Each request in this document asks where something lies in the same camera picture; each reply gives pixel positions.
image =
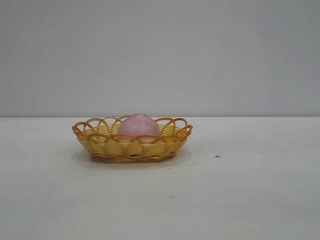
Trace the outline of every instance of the pink egg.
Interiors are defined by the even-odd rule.
[[[144,134],[160,135],[157,122],[143,113],[137,113],[125,119],[117,131],[118,134],[139,136]],[[118,136],[118,140],[131,140],[128,136]],[[154,137],[142,137],[141,140],[154,140]]]

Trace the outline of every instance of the yellow woven basket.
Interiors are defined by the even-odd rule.
[[[91,153],[92,158],[104,163],[164,161],[173,157],[192,133],[193,126],[188,125],[185,119],[162,117],[155,120],[160,135],[117,134],[120,123],[131,116],[91,118],[86,122],[76,123],[72,130],[78,141]],[[131,140],[118,140],[118,136],[127,136]],[[145,137],[154,137],[154,140],[141,139]]]

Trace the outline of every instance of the basket rim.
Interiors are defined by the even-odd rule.
[[[165,142],[166,138],[175,138],[175,142],[177,140],[183,141],[185,138],[187,138],[192,133],[192,129],[193,129],[193,126],[188,124],[187,120],[185,120],[182,117],[178,117],[178,118],[160,117],[160,118],[155,119],[157,124],[158,124],[158,122],[165,121],[165,120],[168,120],[169,122],[167,124],[158,124],[158,125],[168,126],[170,124],[173,124],[174,128],[178,128],[178,129],[183,130],[183,134],[182,133],[180,133],[180,134],[174,133],[174,134],[169,134],[169,135],[165,135],[165,136],[159,136],[159,135],[153,135],[153,134],[143,134],[143,135],[133,136],[133,135],[128,135],[128,134],[105,134],[105,133],[97,133],[97,132],[87,134],[86,127],[89,127],[90,129],[98,129],[98,128],[100,128],[101,124],[104,124],[105,126],[109,127],[109,125],[122,123],[123,119],[129,118],[131,116],[132,116],[132,114],[123,115],[121,117],[115,117],[115,116],[108,116],[108,117],[104,117],[104,118],[93,117],[93,118],[88,119],[87,121],[77,122],[74,126],[72,126],[72,130],[73,130],[73,133],[78,138],[89,139],[93,142],[95,142],[95,140],[92,139],[92,137],[105,137],[106,138],[105,142],[108,142],[109,140],[112,139],[113,141],[115,141],[117,143],[130,143],[130,142],[137,141],[141,144],[155,144],[158,141]],[[106,122],[107,119],[114,119],[115,121],[113,123],[107,123]],[[92,126],[90,123],[93,121],[98,121],[99,122],[98,125]],[[177,127],[176,126],[177,121],[183,121],[185,123],[185,127],[182,127],[182,128]],[[84,125],[84,127],[83,127],[84,131],[81,131],[78,128],[78,126],[80,126],[80,125]],[[119,137],[119,136],[130,137],[131,140],[118,140],[116,137]],[[144,140],[141,140],[141,138],[145,138],[145,137],[153,137],[155,139],[150,143],[149,142],[146,143]]]

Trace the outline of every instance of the white backdrop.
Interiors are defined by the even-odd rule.
[[[320,116],[319,0],[1,0],[0,115]]]

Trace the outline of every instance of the white table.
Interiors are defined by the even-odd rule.
[[[0,239],[320,239],[320,118],[188,117],[174,159],[123,165],[83,120],[0,118]]]

